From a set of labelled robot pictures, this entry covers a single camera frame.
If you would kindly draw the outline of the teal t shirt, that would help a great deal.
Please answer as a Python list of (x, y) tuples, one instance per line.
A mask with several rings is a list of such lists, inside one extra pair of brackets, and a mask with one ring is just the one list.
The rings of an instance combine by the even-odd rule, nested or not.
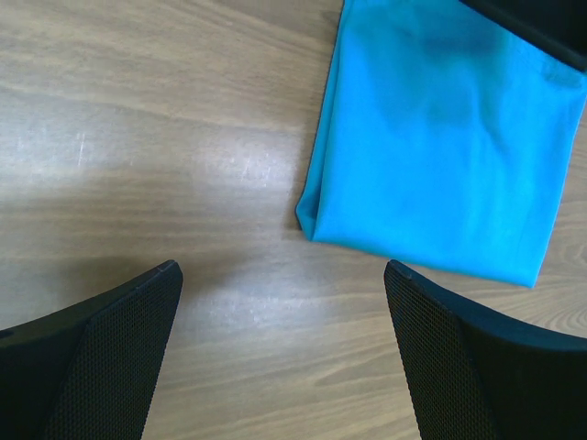
[(531, 287), (586, 76), (458, 1), (347, 1), (296, 215), (307, 239)]

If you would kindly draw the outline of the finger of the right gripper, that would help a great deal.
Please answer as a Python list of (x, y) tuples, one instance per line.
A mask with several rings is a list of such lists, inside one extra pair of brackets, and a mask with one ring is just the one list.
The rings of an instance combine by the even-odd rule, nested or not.
[(548, 55), (586, 70), (586, 0), (463, 0)]

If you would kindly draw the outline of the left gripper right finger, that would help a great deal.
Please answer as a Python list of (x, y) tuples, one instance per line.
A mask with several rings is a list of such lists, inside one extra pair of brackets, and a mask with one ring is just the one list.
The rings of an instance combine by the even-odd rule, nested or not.
[(585, 438), (585, 338), (496, 312), (396, 260), (384, 284), (421, 438)]

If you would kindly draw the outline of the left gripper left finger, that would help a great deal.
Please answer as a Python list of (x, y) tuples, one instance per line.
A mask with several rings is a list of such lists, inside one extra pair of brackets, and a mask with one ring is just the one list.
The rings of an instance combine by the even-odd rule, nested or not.
[(2, 330), (2, 438), (140, 439), (182, 287), (169, 260)]

